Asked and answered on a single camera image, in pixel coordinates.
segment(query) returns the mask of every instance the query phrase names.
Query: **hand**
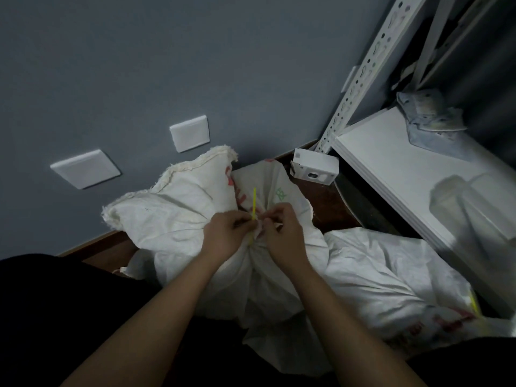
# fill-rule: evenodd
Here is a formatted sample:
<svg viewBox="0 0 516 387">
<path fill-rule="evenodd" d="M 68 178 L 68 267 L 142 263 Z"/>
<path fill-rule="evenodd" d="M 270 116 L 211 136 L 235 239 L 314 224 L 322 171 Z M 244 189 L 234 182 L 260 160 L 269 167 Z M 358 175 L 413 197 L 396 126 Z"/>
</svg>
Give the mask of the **hand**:
<svg viewBox="0 0 516 387">
<path fill-rule="evenodd" d="M 259 216 L 265 228 L 265 241 L 270 256 L 287 275 L 297 269 L 310 267 L 304 245 L 303 228 L 289 203 L 277 204 Z M 274 222 L 283 225 L 276 228 Z"/>
<path fill-rule="evenodd" d="M 220 267 L 236 253 L 244 236 L 257 227 L 251 215 L 239 210 L 216 213 L 204 227 L 204 240 L 200 255 L 207 256 Z"/>
</svg>

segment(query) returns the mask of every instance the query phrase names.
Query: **black pants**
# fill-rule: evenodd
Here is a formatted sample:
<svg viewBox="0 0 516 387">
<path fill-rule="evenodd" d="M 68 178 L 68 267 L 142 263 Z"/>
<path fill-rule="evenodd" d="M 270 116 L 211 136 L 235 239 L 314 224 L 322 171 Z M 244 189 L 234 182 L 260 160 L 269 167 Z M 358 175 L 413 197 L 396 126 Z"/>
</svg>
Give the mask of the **black pants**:
<svg viewBox="0 0 516 387">
<path fill-rule="evenodd" d="M 66 258 L 31 254 L 0 261 L 0 385 L 60 385 L 156 292 Z M 244 334 L 230 321 L 194 318 L 165 384 L 336 385 L 333 375 L 281 374 L 241 344 Z M 515 346 L 513 338 L 479 338 L 409 364 L 428 385 L 512 383 L 505 377 Z"/>
</svg>

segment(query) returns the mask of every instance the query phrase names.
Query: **gray wall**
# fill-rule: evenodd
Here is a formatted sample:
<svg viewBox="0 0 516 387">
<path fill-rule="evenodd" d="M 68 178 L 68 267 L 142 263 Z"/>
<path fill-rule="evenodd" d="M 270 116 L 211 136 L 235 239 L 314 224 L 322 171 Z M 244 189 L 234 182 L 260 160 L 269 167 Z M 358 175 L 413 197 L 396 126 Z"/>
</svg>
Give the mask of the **gray wall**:
<svg viewBox="0 0 516 387">
<path fill-rule="evenodd" d="M 108 231 L 101 207 L 228 144 L 243 164 L 316 139 L 391 0 L 2 0 L 1 257 Z M 168 126 L 206 114 L 210 145 Z M 77 190 L 53 162 L 102 149 L 122 176 Z"/>
</svg>

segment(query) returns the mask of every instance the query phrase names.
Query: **electrical outlet cover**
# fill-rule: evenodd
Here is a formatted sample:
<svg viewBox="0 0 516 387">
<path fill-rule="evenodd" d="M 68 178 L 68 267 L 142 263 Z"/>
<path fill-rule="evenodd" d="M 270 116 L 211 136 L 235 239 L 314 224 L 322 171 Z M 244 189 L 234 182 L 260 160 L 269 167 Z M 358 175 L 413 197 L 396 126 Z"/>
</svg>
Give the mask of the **electrical outlet cover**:
<svg viewBox="0 0 516 387">
<path fill-rule="evenodd" d="M 170 127 L 172 140 L 178 152 L 184 152 L 210 142 L 208 118 L 199 116 Z"/>
<path fill-rule="evenodd" d="M 78 189 L 120 175 L 118 168 L 100 149 L 54 163 L 50 168 Z"/>
</svg>

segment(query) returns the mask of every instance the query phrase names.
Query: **white shelf board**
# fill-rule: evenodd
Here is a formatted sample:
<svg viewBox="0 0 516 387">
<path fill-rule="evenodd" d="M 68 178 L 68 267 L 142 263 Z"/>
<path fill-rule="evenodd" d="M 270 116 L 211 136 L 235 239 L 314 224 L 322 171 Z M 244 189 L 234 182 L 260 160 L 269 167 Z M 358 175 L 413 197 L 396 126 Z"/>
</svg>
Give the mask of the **white shelf board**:
<svg viewBox="0 0 516 387">
<path fill-rule="evenodd" d="M 516 296 L 496 276 L 472 259 L 430 213 L 430 191 L 445 178 L 469 181 L 485 172 L 516 184 L 516 173 L 469 139 L 473 162 L 440 155 L 409 143 L 406 123 L 397 108 L 382 111 L 350 127 L 332 143 L 335 149 L 453 267 L 459 270 L 503 316 L 516 310 Z"/>
</svg>

